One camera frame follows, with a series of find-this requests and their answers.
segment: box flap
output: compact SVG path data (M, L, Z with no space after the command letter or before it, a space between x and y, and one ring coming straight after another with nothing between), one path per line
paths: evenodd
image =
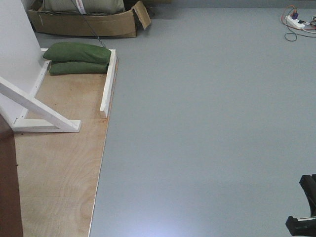
M144 4L141 1L138 1L132 7L132 9L135 11L140 23L142 24L145 30L151 24L152 21L148 15L147 9L145 8Z

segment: plywood board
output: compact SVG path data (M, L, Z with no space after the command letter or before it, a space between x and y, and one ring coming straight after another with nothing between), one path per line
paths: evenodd
M105 78L46 76L38 91L52 109L81 119L80 133L15 134L25 237L88 236L108 125L99 112Z

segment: white fabric item in box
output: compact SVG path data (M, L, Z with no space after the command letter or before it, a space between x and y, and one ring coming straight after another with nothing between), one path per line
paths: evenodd
M123 0L81 0L81 2L83 4L84 11L87 13L95 12L112 15L125 11ZM76 6L76 0L43 0L42 10L52 13L78 12Z

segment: white wooden stand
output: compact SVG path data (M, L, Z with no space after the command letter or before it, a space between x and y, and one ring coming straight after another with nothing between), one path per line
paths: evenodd
M111 49L111 58L108 66L108 73L104 85L100 114L102 118L107 118L110 112L110 100L116 76L117 54ZM24 107L20 117L15 122L11 122L6 112L0 108L0 113L6 119L13 131L24 132L79 132L81 120L69 120L57 113L41 101L35 98L40 84L46 74L49 61L46 61L42 71L33 87L31 93L19 89L12 83L0 77L0 93ZM25 118L28 111L40 115L43 119Z

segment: cable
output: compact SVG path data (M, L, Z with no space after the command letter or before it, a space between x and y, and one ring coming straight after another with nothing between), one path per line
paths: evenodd
M72 2L72 4L75 6L75 8L77 9L77 11L80 13L78 6L73 2L73 0L70 0ZM90 25L90 23L87 21L87 19L85 18L85 16L83 14L80 13L80 15L83 17L84 21L87 23L87 25L89 26L89 28L92 31L92 34L97 38L97 40L100 42L100 44L102 45L102 47L106 48L105 44L100 40L100 37L97 35L97 33L94 31L93 27Z
M299 33L296 33L294 32L293 30L291 30L288 26L287 26L288 30L290 31L290 33L286 33L284 35L284 38L287 40L287 41L290 41L290 42L294 42L297 40L297 36L304 36L304 37L307 37L307 38L316 38L316 36L307 36L307 35L303 35L303 34L299 34ZM294 40L291 40L291 39L288 39L287 38L287 35L294 35L295 36L295 39Z
M305 30L305 29L302 29L302 31L305 31L305 32L308 32L308 33L311 33L311 34L316 34L316 32L311 32L311 31L308 31L308 30Z
M308 35L304 35L304 34L299 34L299 33L296 33L296 32L293 31L293 30L298 30L298 31L304 31L304 32L311 33L311 34L316 34L316 32L311 32L311 31L309 31L309 30L316 30L316 27L315 27L314 24L313 24L313 23L316 22L316 20L314 19L314 17L316 17L316 16L313 16L313 17L312 17L313 20L312 20L311 22L305 22L305 23L307 23L308 25L313 26L314 28L310 28L310 29L299 29L299 28L295 28L295 27L292 27L292 26L289 26L289 25L288 25L288 23L287 23L287 19L288 19L288 18L286 18L286 22L284 22L284 15L285 15L285 12L286 12L286 10L289 9L289 8L292 8L292 9L290 9L290 11L287 13L286 16L293 16L293 14L296 14L296 13L297 13L297 8L296 8L294 5L289 5L289 6L287 6L287 7L284 9L283 14L282 14L282 16L281 16L281 22L282 22L282 24L286 25L287 28L288 28L288 30L290 31L290 33L286 33L286 34L284 35L284 38L285 38L287 41L289 41L289 42L294 42L294 41L296 41L296 40L297 40L297 36L303 36L303 37L308 37L308 38L316 38L316 37L314 37L314 36L308 36ZM295 38L294 38L294 39L289 39L289 38L288 38L288 35L293 35Z

